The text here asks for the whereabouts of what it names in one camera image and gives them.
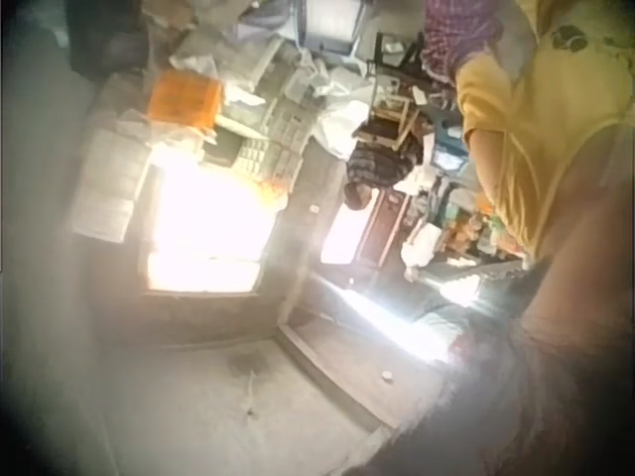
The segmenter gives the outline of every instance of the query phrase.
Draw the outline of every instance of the plastic bag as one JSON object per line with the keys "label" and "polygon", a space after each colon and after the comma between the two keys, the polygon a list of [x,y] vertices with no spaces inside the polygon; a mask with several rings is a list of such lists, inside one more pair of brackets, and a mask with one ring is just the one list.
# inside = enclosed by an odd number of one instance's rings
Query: plastic bag
{"label": "plastic bag", "polygon": [[[337,158],[348,160],[357,143],[353,132],[368,118],[372,94],[369,84],[349,95],[331,97],[313,129],[317,142]],[[378,87],[376,97],[382,94],[383,88]]]}

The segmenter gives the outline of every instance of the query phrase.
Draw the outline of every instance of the white cloth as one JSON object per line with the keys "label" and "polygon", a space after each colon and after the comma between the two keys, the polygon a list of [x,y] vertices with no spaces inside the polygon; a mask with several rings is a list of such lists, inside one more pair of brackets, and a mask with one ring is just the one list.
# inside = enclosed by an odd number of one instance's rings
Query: white cloth
{"label": "white cloth", "polygon": [[443,231],[432,223],[417,225],[401,247],[401,259],[407,268],[426,266],[433,256]]}

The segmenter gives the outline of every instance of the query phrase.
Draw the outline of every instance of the basket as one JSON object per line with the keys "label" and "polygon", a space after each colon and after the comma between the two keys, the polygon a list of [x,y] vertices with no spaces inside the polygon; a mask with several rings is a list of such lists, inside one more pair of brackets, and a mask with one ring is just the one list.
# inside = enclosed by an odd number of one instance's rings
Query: basket
{"label": "basket", "polygon": [[216,79],[191,71],[169,69],[155,85],[148,117],[197,129],[211,129],[222,103],[223,86]]}

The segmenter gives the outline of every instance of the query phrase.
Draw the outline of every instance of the window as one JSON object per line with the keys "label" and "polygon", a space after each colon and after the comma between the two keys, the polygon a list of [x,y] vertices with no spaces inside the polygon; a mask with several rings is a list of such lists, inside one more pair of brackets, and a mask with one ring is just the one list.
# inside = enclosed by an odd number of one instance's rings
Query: window
{"label": "window", "polygon": [[348,265],[353,261],[378,195],[379,190],[373,189],[370,203],[363,210],[353,211],[344,204],[339,208],[321,249],[324,264]]}
{"label": "window", "polygon": [[275,220],[260,188],[229,169],[166,168],[147,262],[150,289],[254,291]]}

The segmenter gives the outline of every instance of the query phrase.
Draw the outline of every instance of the plaid shirt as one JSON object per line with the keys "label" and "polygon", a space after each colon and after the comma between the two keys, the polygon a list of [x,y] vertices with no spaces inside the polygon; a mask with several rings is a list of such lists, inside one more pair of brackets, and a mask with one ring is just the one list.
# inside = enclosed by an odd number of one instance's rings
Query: plaid shirt
{"label": "plaid shirt", "polygon": [[349,182],[390,188],[406,178],[422,153],[423,148],[412,137],[406,139],[400,151],[357,142],[346,163],[346,176]]}
{"label": "plaid shirt", "polygon": [[427,0],[424,71],[454,86],[454,75],[472,53],[498,41],[503,27],[496,13],[501,0]]}

